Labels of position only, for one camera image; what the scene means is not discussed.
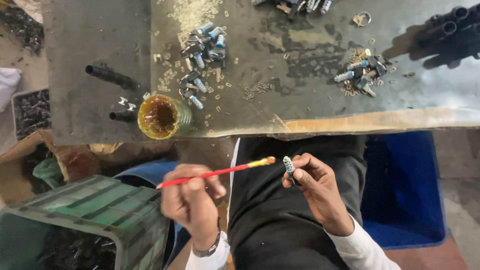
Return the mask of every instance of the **green crate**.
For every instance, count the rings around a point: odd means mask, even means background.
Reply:
[[[168,219],[161,193],[94,175],[0,211],[0,269],[44,269],[36,259],[51,225],[112,239],[115,270],[150,270],[163,260]]]

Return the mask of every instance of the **hand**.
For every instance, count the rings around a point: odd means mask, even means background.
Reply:
[[[293,177],[302,184],[299,189],[315,219],[330,234],[351,235],[355,227],[338,192],[332,168],[308,153],[295,156],[292,163],[296,168]],[[288,173],[283,175],[284,187],[292,186],[288,177]]]
[[[218,176],[199,177],[211,171],[204,165],[181,164],[167,173],[163,180],[168,182],[193,177],[186,183],[163,188],[162,213],[187,229],[195,248],[202,251],[208,250],[218,235],[218,210],[205,191],[205,184],[213,188],[214,198],[227,193]]]

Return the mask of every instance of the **fingernail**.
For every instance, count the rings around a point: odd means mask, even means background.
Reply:
[[[227,190],[226,190],[225,187],[222,186],[222,185],[220,185],[220,186],[218,187],[218,191],[220,192],[220,195],[222,195],[222,196],[225,196],[225,194],[227,194]]]
[[[303,176],[303,173],[301,171],[295,170],[294,173],[293,173],[293,176],[295,176],[295,178],[299,179]]]

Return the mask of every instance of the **paintbrush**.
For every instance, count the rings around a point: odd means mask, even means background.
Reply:
[[[270,164],[273,164],[273,163],[275,163],[275,158],[274,157],[268,157],[268,158],[264,158],[264,159],[261,159],[261,160],[258,160],[258,161],[252,161],[252,162],[247,163],[247,164],[235,166],[233,168],[218,170],[218,171],[214,171],[214,172],[208,172],[208,173],[206,173],[206,174],[204,174],[200,177],[201,178],[207,178],[207,177],[214,176],[214,175],[219,175],[219,174],[224,174],[224,173],[234,172],[234,171],[240,171],[240,170],[253,168],[253,167],[258,167],[258,166],[270,165]],[[185,182],[188,182],[188,180],[190,180],[192,178],[193,177],[180,178],[180,179],[169,181],[169,182],[163,182],[163,183],[159,184],[158,186],[156,186],[156,188],[160,189],[160,188],[163,188],[163,187],[166,187],[166,186],[185,183]]]

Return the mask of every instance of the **dirty table surface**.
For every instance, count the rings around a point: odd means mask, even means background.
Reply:
[[[446,13],[454,5],[470,7],[476,4],[472,0],[338,0],[327,14],[317,11],[293,23],[273,4],[253,7],[247,0],[105,0],[88,6],[89,2],[46,4],[51,9],[45,13],[45,32],[57,144],[149,140],[136,123],[111,121],[108,113],[126,109],[118,104],[120,96],[138,106],[147,91],[181,99],[176,79],[188,69],[179,54],[178,35],[206,21],[226,26],[225,78],[220,83],[214,75],[203,78],[214,92],[197,94],[206,98],[204,109],[191,106],[192,130],[182,138],[296,138],[480,123],[475,75],[480,61],[451,50],[422,51],[412,42],[433,14]],[[372,22],[359,28],[352,17],[363,11],[372,15]],[[371,38],[376,40],[373,45],[367,43]],[[355,48],[383,54],[397,68],[381,78],[383,86],[372,87],[375,98],[345,97],[342,84],[333,82]],[[153,62],[150,54],[157,53],[169,53],[172,67]],[[83,69],[95,62],[136,79],[141,90],[129,92],[89,77]],[[177,75],[168,92],[159,91],[158,79],[170,68]],[[410,72],[416,75],[403,76]],[[255,94],[253,102],[245,100],[243,86],[258,82],[270,83],[273,89]]]

